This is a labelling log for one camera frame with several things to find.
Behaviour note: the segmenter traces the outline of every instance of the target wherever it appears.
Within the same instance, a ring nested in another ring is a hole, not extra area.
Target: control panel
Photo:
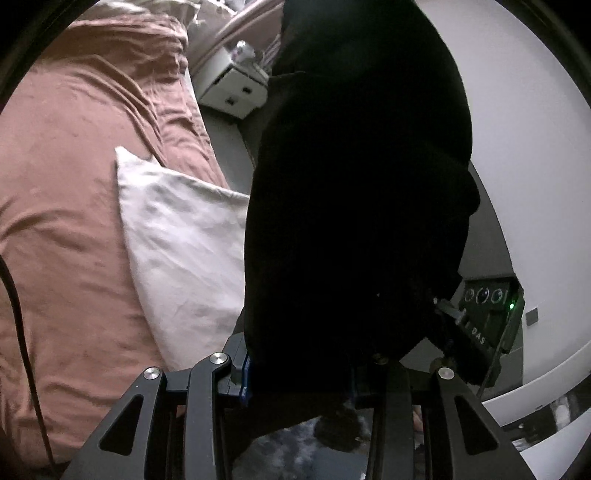
[[[516,277],[466,280],[459,309],[465,310],[463,328],[472,340],[493,353],[508,353],[515,342],[524,309],[523,290]]]

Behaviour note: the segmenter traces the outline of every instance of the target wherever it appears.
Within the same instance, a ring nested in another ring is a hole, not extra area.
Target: white pillow
[[[242,309],[249,197],[115,151],[139,301],[167,366],[190,368],[223,348]]]

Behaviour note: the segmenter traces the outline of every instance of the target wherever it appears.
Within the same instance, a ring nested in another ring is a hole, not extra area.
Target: black cloth
[[[413,1],[286,0],[263,108],[246,344],[277,388],[331,389],[327,371],[404,356],[459,284],[479,205],[466,95]]]

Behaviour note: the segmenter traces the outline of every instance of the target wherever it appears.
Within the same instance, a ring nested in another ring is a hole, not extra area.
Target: bed
[[[146,366],[165,365],[131,275],[115,148],[227,187],[187,81],[186,27],[198,7],[137,3],[100,2],[74,22],[0,117],[0,253],[60,464]],[[47,466],[4,292],[0,427],[0,448],[4,433],[28,468]]]

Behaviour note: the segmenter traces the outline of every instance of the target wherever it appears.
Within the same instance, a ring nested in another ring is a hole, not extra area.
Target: metal bolt
[[[448,368],[448,367],[441,367],[437,371],[437,373],[444,380],[451,380],[453,377],[456,376],[456,374],[453,372],[453,370],[451,368]]]
[[[215,365],[226,363],[228,356],[224,352],[216,352],[209,357],[209,361]]]
[[[381,353],[373,354],[372,359],[376,365],[385,365],[389,360],[387,356],[383,356]]]
[[[154,380],[160,376],[160,369],[158,367],[150,367],[144,370],[144,378],[146,380]]]

